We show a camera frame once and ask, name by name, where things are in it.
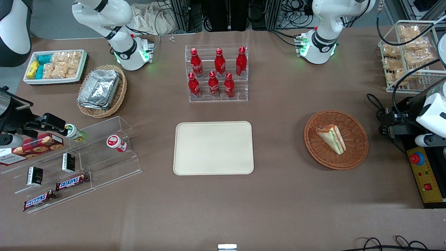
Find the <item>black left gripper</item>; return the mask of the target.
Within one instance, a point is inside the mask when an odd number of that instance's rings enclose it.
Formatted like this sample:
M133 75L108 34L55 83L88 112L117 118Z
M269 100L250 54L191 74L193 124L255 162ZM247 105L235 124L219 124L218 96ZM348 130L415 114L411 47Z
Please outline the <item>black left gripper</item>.
M403 115L403 118L398 115L398 119L397 113L395 113L393 109L381 109L379 125L380 135L420 135L423 132L423 127L416 122L416 118L422 111L422 107L422 104L398 104L397 109Z

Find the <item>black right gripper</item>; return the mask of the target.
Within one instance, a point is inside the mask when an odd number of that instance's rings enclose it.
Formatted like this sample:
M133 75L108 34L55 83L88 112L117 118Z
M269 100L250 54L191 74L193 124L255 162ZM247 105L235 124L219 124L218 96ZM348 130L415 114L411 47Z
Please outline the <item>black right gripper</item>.
M30 128L27 124L35 122L35 119L38 118L30 109L34 103L11 94L8 89L8 87L1 88L1 133L37 137L36 130L39 130L67 136L66 122L51 113L44 113L39 117L40 124L33 126L35 130Z

